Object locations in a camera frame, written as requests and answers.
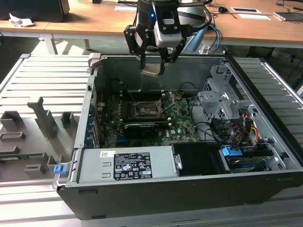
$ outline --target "floor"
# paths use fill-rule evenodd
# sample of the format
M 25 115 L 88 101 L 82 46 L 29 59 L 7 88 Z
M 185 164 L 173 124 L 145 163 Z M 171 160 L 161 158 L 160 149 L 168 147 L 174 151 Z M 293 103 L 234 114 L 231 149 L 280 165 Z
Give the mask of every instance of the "floor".
M 21 53 L 48 54 L 44 40 L 38 38 L 24 37 L 0 37 L 0 81 L 7 75 L 9 70 L 18 60 Z M 126 41 L 122 36 L 104 37 L 102 40 L 90 40 L 91 51 L 85 50 L 84 40 L 56 39 L 56 47 L 59 54 L 89 54 L 100 53 L 128 53 Z M 249 47 L 246 46 L 222 46 L 221 50 L 228 49 L 235 57 L 246 57 Z M 271 51 L 268 48 L 258 47 L 253 57 L 264 57 Z M 303 62 L 297 67 L 288 79 L 289 75 L 303 59 L 303 52 L 300 49 L 278 48 L 267 59 L 268 63 L 292 85 L 297 77 L 303 73 Z

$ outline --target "motherboard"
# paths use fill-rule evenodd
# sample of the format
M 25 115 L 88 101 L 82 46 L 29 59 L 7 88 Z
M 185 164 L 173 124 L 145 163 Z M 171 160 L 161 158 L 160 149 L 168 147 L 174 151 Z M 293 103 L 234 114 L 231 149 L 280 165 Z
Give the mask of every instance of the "motherboard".
M 178 92 L 113 94 L 104 101 L 100 130 L 102 148 L 200 141 L 189 98 Z

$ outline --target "blue cable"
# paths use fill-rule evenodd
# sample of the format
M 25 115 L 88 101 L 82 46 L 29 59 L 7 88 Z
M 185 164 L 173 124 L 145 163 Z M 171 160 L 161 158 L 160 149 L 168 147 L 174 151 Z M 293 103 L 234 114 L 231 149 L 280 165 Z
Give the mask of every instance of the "blue cable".
M 219 31 L 212 25 L 209 25 L 211 28 L 213 28 L 213 30 L 216 32 L 217 36 L 218 36 L 218 44 L 217 44 L 217 49 L 214 51 L 214 54 L 216 53 L 216 51 L 218 50 L 219 46 L 220 46 L 220 34 Z

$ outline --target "blue tab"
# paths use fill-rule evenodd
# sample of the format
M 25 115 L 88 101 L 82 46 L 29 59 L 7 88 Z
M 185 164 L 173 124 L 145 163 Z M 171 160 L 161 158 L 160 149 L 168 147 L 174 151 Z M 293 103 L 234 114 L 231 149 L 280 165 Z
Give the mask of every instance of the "blue tab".
M 55 165 L 54 174 L 66 174 L 66 165 Z
M 226 146 L 222 149 L 224 156 L 242 156 L 242 151 L 240 149 L 232 150 L 231 146 Z

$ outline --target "warning label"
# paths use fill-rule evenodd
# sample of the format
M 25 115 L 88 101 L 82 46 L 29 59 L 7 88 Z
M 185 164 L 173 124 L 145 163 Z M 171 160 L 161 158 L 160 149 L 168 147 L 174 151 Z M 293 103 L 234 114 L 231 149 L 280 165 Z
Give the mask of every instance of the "warning label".
M 149 152 L 115 154 L 114 179 L 133 180 L 152 178 L 151 157 Z

